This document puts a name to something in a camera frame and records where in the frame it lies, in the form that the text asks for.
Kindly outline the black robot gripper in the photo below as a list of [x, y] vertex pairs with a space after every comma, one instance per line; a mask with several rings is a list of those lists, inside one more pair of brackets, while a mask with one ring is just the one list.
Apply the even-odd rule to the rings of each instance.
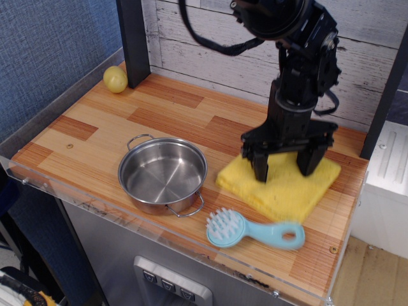
[[303, 176], [313, 174], [333, 145], [334, 122], [311, 118], [313, 105], [294, 105], [281, 94], [281, 78], [272, 82], [266, 120], [241, 136], [242, 156], [251, 159], [256, 180], [265, 183], [269, 154], [297, 151]]

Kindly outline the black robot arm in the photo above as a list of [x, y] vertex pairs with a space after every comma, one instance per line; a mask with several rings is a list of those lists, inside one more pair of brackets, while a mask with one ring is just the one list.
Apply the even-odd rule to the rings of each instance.
[[[279, 51], [279, 75], [272, 82], [265, 122], [241, 136], [242, 157], [251, 162], [255, 178], [266, 182], [268, 157], [296, 152], [302, 175], [317, 168], [333, 144], [338, 125], [313, 120], [312, 114], [336, 111], [338, 98], [337, 23], [316, 1], [232, 1], [234, 16], [260, 40], [272, 40]], [[333, 108], [317, 111], [328, 96]]]

